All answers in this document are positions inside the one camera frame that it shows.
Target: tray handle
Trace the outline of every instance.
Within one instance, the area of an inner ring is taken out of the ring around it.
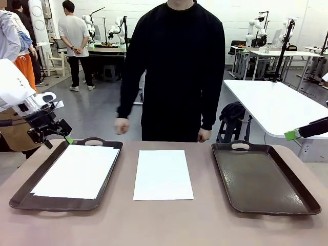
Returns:
[[[237,151],[251,151],[253,148],[255,148],[255,145],[250,143],[250,142],[247,142],[247,141],[243,141],[243,140],[237,140],[237,141],[233,141],[231,143],[228,143],[230,145],[230,148],[231,150],[237,150]],[[239,147],[239,148],[233,148],[233,145],[236,145],[236,144],[243,144],[243,145],[246,145],[248,148],[244,148],[243,146]]]
[[[103,140],[103,139],[101,139],[101,138],[99,138],[99,137],[89,137],[89,138],[86,138],[86,139],[84,139],[84,140],[78,140],[78,141],[76,141],[76,142],[77,142],[78,144],[86,145],[87,142],[89,142],[89,141],[94,141],[94,140],[95,140],[95,141],[99,141],[99,142],[101,142],[103,146],[107,143],[107,141],[105,141],[105,140]]]

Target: empty brown tray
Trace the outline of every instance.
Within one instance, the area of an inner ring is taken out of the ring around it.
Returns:
[[[315,215],[321,206],[267,145],[245,141],[212,145],[229,201],[242,213]]]

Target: stool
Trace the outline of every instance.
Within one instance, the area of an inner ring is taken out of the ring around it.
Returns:
[[[239,139],[240,131],[242,126],[242,119],[237,119],[235,121],[229,122],[226,118],[223,119],[221,123],[221,127],[219,130],[219,134],[217,135],[216,142],[217,143],[229,143],[232,141],[233,135],[235,135],[234,141]],[[247,129],[246,129],[246,136],[245,141],[250,140],[250,131],[251,131],[251,119],[248,121]]]
[[[119,76],[116,71],[116,66],[114,65],[105,65],[104,66],[104,81],[110,80],[111,82],[116,82]]]

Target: beige table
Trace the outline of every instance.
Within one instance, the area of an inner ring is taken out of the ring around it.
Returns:
[[[60,142],[52,141],[54,148]],[[195,200],[133,201],[139,150],[160,149],[186,151]],[[291,150],[275,149],[320,203],[321,214],[278,217],[237,213],[228,203],[210,144],[164,142],[124,142],[102,203],[93,212],[12,209],[10,198],[50,154],[42,146],[0,187],[0,245],[327,245],[328,189]]]

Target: black stool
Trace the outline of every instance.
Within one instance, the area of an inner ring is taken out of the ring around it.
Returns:
[[[235,135],[234,141],[239,139],[240,131],[242,126],[242,119],[237,119],[229,122],[226,118],[223,119],[221,123],[221,127],[219,130],[219,134],[217,135],[216,142],[217,143],[229,143],[232,141],[233,135]],[[248,121],[245,141],[250,141],[250,131],[251,131],[251,118]]]

